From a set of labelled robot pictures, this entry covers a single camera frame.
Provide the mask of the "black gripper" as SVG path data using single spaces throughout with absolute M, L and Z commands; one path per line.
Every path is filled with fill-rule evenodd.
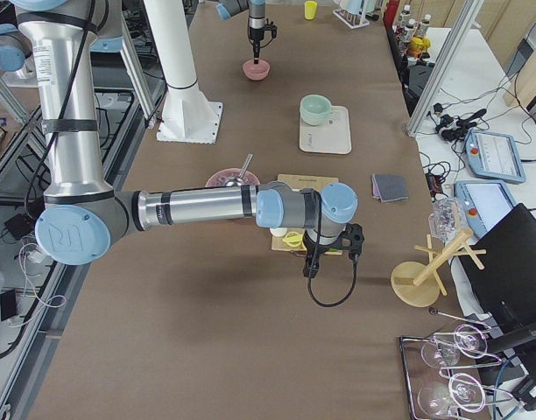
M 252 43 L 253 63 L 255 65 L 259 63 L 260 43 L 263 41 L 266 32 L 270 33 L 271 39 L 275 39 L 278 34 L 278 27 L 268 18 L 249 17 L 248 39 Z
M 353 271 L 357 272 L 357 264 L 364 242 L 363 228 L 357 223 L 347 223 L 344 230 L 330 243 L 324 243 L 321 236 L 316 239 L 317 233 L 308 229 L 303 234 L 303 245 L 307 250 L 303 269 L 304 277 L 315 277 L 320 268 L 320 257 L 330 249 L 347 251 L 352 261 Z

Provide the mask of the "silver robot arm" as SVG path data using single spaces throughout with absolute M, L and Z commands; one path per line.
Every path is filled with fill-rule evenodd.
M 247 38 L 252 46 L 254 65 L 260 62 L 260 51 L 278 34 L 278 27 L 265 15 L 265 0 L 226 0 L 216 5 L 221 20 L 228 20 L 242 12 L 248 12 Z
M 295 191 L 282 182 L 171 192 L 116 192 L 103 175 L 95 112 L 92 51 L 123 48 L 118 1 L 17 1 L 17 21 L 0 27 L 0 69 L 19 70 L 32 57 L 46 138 L 42 157 L 51 182 L 35 224 L 39 246 L 67 265 L 91 263 L 136 231 L 177 223 L 254 218 L 262 228 L 300 228 L 306 277 L 320 256 L 362 252 L 363 230 L 353 222 L 355 192 L 333 183 Z

